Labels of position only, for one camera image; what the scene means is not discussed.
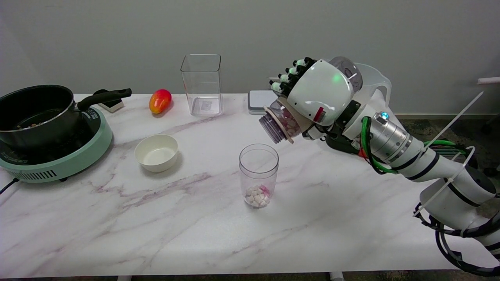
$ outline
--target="red mango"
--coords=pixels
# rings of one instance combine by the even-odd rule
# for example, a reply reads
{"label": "red mango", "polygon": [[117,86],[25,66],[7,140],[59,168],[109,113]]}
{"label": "red mango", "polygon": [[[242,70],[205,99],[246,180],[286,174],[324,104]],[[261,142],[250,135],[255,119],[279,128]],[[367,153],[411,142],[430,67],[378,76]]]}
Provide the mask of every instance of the red mango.
{"label": "red mango", "polygon": [[149,99],[149,110],[154,114],[162,113],[172,102],[172,94],[165,89],[159,89]]}

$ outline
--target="green light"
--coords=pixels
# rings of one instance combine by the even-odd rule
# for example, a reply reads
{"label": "green light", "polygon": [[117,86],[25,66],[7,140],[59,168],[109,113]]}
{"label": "green light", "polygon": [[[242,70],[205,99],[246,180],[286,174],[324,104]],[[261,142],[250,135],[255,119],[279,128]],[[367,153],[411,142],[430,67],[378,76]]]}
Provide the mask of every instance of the green light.
{"label": "green light", "polygon": [[338,83],[338,82],[340,82],[341,80],[342,80],[342,76],[341,76],[340,74],[335,74],[335,75],[333,76],[333,79],[332,79],[333,83]]}

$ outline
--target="white bowl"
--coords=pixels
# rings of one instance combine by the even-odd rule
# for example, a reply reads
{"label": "white bowl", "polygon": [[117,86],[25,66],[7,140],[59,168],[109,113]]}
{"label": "white bowl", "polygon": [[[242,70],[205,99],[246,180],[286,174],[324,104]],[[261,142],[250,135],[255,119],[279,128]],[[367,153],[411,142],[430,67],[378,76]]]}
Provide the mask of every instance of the white bowl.
{"label": "white bowl", "polygon": [[134,155],[146,170],[163,172],[172,167],[177,160],[177,141],[166,134],[155,134],[139,142]]}

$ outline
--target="pitcher handle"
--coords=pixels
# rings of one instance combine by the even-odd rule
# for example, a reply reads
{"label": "pitcher handle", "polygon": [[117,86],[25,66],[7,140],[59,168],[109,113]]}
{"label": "pitcher handle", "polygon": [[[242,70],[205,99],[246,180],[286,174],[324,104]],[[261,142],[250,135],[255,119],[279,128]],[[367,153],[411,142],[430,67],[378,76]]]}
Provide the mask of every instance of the pitcher handle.
{"label": "pitcher handle", "polygon": [[389,108],[389,101],[391,100],[391,89],[393,88],[393,85],[389,79],[385,78],[385,81],[380,82],[376,85],[376,88],[378,89],[379,87],[384,87],[385,88],[385,108]]}

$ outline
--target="green induction cooker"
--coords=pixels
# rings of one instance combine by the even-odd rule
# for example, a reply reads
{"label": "green induction cooker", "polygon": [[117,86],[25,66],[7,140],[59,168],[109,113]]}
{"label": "green induction cooker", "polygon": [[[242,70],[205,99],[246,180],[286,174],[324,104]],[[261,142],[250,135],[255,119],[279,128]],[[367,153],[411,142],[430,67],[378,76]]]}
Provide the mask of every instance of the green induction cooker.
{"label": "green induction cooker", "polygon": [[0,141],[0,167],[27,183],[65,181],[95,163],[108,150],[113,132],[102,112],[81,113],[77,132],[63,143],[18,151]]}

